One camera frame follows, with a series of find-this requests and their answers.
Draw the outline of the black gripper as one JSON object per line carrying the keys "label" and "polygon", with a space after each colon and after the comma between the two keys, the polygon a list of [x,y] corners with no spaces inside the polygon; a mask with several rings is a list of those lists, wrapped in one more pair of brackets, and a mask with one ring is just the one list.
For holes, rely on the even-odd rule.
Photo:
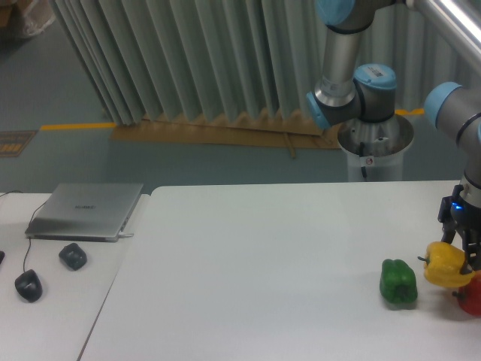
{"label": "black gripper", "polygon": [[467,185],[455,185],[451,196],[443,197],[437,216],[442,224],[441,241],[451,244],[458,233],[462,239],[464,262],[461,274],[480,270],[480,208],[461,196]]}

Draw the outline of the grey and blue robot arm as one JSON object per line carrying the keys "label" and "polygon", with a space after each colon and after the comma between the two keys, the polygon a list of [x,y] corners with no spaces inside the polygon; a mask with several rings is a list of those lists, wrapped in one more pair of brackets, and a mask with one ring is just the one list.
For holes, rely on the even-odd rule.
{"label": "grey and blue robot arm", "polygon": [[[383,68],[376,80],[364,80],[355,68],[363,31],[375,13],[393,1],[317,1],[315,9],[328,29],[322,78],[306,95],[314,123],[321,129],[358,119],[381,123],[394,114],[395,81]],[[406,1],[421,13],[460,55],[480,69],[480,17],[463,1]],[[446,82],[435,87],[424,103],[425,116],[468,156],[460,184],[443,198],[438,220],[443,238],[462,239],[460,272],[480,269],[480,91]]]}

